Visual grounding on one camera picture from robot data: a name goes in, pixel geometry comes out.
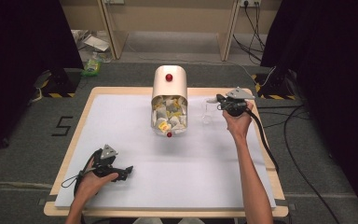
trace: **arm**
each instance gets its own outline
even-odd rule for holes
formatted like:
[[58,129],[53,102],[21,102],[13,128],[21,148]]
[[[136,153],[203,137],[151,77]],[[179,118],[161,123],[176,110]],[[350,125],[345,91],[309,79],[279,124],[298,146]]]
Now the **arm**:
[[87,173],[76,192],[74,201],[71,204],[68,217],[65,224],[77,224],[80,223],[81,214],[86,203],[91,199],[100,188],[106,183],[118,178],[118,174],[110,174],[104,177],[98,177],[93,172]]
[[[252,110],[253,105],[248,103],[248,107]],[[269,197],[257,174],[246,141],[252,118],[246,112],[239,117],[231,117],[227,111],[223,111],[223,117],[227,121],[227,129],[233,136],[237,148],[246,219],[249,224],[272,223]]]

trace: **white board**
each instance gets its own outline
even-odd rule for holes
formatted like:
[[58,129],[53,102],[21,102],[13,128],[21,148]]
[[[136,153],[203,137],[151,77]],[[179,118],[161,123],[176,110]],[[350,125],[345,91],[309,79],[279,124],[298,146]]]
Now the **white board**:
[[[206,98],[210,96],[188,98],[187,131],[168,138],[150,127],[150,96],[97,95],[64,179],[78,174],[91,154],[108,144],[118,152],[114,167],[134,168],[126,181],[105,185],[88,208],[242,209],[235,144],[216,105],[208,105],[212,121],[202,122]],[[250,126],[248,146],[271,207],[275,207],[254,125]],[[60,189],[56,207],[71,205],[74,185]]]

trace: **cylindrical container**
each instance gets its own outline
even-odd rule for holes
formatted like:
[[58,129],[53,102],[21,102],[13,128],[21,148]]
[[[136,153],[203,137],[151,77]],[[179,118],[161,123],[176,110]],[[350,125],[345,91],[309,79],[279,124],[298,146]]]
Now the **cylindrical container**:
[[187,129],[187,80],[181,66],[156,70],[152,95],[151,126],[158,135],[172,137]]

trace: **red button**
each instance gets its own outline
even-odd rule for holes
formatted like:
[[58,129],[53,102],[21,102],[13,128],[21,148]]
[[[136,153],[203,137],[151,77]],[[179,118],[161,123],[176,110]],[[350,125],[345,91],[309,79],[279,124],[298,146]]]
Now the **red button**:
[[167,76],[165,76],[165,80],[167,81],[172,81],[173,76],[171,74],[167,74]]

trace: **black curtain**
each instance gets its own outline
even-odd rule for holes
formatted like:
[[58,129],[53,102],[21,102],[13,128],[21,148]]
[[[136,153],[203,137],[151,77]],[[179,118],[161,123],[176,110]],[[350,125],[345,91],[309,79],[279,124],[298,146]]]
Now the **black curtain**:
[[0,1],[0,141],[35,93],[46,70],[82,68],[58,0]]
[[297,72],[321,136],[358,196],[358,1],[310,2],[282,0],[261,64]]

